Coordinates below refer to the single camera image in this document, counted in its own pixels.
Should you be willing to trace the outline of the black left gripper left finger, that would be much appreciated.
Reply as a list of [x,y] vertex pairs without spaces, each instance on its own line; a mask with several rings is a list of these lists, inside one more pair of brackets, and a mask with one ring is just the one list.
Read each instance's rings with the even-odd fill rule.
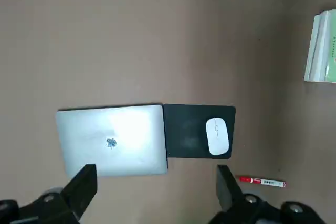
[[30,204],[1,200],[1,223],[79,223],[97,189],[96,165],[86,164],[65,187],[52,188]]

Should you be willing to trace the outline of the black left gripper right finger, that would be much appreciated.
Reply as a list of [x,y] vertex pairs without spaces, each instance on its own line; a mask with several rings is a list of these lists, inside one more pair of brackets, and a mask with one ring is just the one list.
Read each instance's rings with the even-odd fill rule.
[[222,208],[209,222],[216,223],[325,223],[308,205],[287,201],[276,208],[258,196],[244,193],[226,165],[217,166],[216,193]]

